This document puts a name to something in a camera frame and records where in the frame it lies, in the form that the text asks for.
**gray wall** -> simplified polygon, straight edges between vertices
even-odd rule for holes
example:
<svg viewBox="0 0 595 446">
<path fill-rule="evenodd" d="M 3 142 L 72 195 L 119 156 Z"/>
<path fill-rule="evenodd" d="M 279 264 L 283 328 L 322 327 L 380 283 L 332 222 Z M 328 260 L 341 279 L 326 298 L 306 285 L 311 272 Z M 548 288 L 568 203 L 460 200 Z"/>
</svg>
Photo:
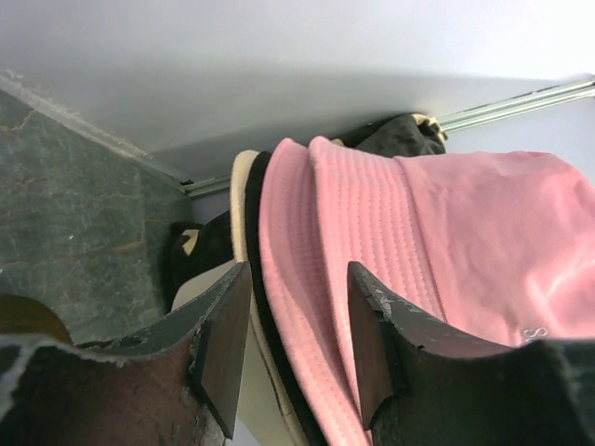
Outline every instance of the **gray wall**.
<svg viewBox="0 0 595 446">
<path fill-rule="evenodd" d="M 582 0 L 0 0 L 0 70 L 194 178 L 595 72 Z"/>
</svg>

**dark fabric item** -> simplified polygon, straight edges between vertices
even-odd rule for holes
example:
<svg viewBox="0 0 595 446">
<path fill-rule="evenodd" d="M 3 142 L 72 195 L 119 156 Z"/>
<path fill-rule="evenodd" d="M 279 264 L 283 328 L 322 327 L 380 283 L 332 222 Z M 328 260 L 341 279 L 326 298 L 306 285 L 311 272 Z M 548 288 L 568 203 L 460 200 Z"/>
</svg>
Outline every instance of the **dark fabric item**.
<svg viewBox="0 0 595 446">
<path fill-rule="evenodd" d="M 171 308 L 175 293 L 184 283 L 214 267 L 233 260 L 231 245 L 230 211 L 216 216 L 205 225 L 177 222 L 172 224 L 172 245 L 170 254 L 174 295 L 167 302 Z M 184 244 L 196 237 L 196 244 L 187 255 Z"/>
<path fill-rule="evenodd" d="M 417 125 L 411 114 L 383 119 L 337 137 L 346 147 L 392 158 L 446 153 L 440 127 L 428 121 Z"/>
<path fill-rule="evenodd" d="M 357 127 L 354 130 L 332 137 L 332 139 L 340 139 L 345 147 L 357 147 L 362 144 L 362 142 L 374 135 L 382 125 L 392 121 L 393 119 L 396 119 L 397 117 L 398 116 L 391 116 L 389 118 L 383 118 L 378 121 L 374 121 L 370 124 L 362 125 L 361 127 Z"/>
<path fill-rule="evenodd" d="M 417 126 L 413 116 L 405 114 L 382 125 L 355 149 L 387 158 L 446 153 L 438 134 L 436 125 L 425 122 Z"/>
<path fill-rule="evenodd" d="M 283 342 L 277 331 L 271 308 L 269 307 L 264 281 L 262 279 L 260 248 L 258 245 L 258 215 L 260 212 L 262 184 L 270 159 L 271 154 L 267 152 L 262 152 L 257 156 L 250 169 L 245 187 L 245 234 L 248 260 L 252 269 L 252 286 L 258 304 L 258 316 L 262 323 L 262 329 L 267 337 L 275 365 L 279 370 L 279 375 L 283 380 L 285 390 L 291 400 L 306 439 L 311 445 L 324 446 L 327 444 L 326 439 L 294 376 L 289 359 L 285 353 Z"/>
</svg>

